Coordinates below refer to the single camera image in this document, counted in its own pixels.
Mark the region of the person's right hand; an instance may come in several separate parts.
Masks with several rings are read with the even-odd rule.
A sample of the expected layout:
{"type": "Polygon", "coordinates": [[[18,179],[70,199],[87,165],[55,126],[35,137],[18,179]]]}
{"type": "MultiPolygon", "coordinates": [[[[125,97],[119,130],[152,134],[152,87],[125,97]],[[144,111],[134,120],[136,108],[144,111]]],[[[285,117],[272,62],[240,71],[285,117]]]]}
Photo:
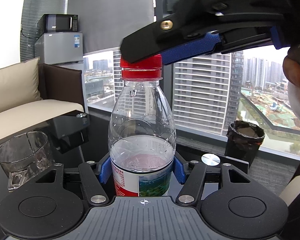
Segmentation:
{"type": "Polygon", "coordinates": [[[300,119],[300,45],[291,46],[283,61],[288,79],[288,99],[294,114],[300,119]]]}

